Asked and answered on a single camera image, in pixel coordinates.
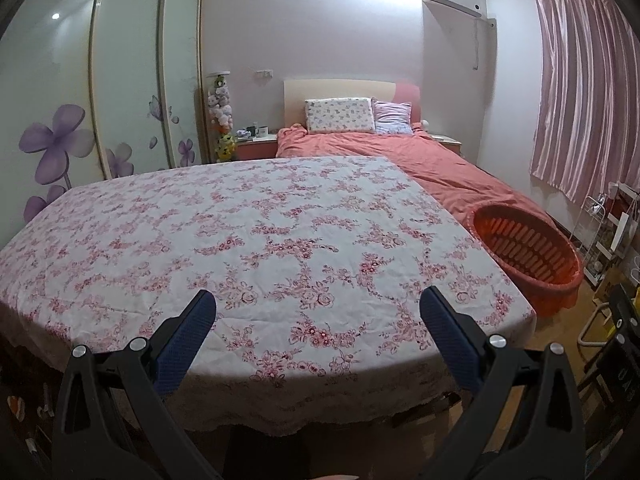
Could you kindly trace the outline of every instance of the blue rubber pad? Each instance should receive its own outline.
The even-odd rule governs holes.
[[[427,288],[420,296],[420,316],[458,386],[475,395],[483,384],[480,357],[443,300]]]
[[[216,300],[212,294],[204,294],[156,359],[154,388],[159,396],[168,395],[180,386],[215,320]]]

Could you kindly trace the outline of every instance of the stuffed toy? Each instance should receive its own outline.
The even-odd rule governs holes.
[[[209,105],[209,113],[213,117],[212,123],[218,122],[220,131],[228,134],[234,127],[234,121],[231,118],[232,109],[229,105],[229,87],[223,75],[219,75],[214,83],[213,93],[209,91],[207,104]]]
[[[232,135],[226,134],[220,137],[216,148],[216,162],[229,162],[234,159],[236,152],[236,140]]]

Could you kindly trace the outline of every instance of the metal shelf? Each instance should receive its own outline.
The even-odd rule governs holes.
[[[616,257],[615,254],[612,254],[611,251],[608,251],[607,248],[601,244],[600,242],[596,242],[596,247],[598,250],[607,257],[607,260],[613,260]]]

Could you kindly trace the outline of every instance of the plastic basket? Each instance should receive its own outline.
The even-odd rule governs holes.
[[[523,209],[500,203],[480,205],[463,224],[539,316],[553,316],[575,305],[582,261],[558,229]]]

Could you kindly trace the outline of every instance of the wall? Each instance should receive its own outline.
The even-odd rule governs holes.
[[[478,165],[538,202],[571,230],[580,207],[529,175],[542,86],[542,35],[535,0],[487,0],[497,18],[497,65]]]
[[[204,0],[202,19],[204,72],[231,71],[236,128],[283,126],[288,78],[405,81],[422,87],[423,117],[434,130],[461,140],[475,160],[484,24],[482,69],[475,72],[474,20],[422,0]],[[261,69],[274,78],[255,78]]]

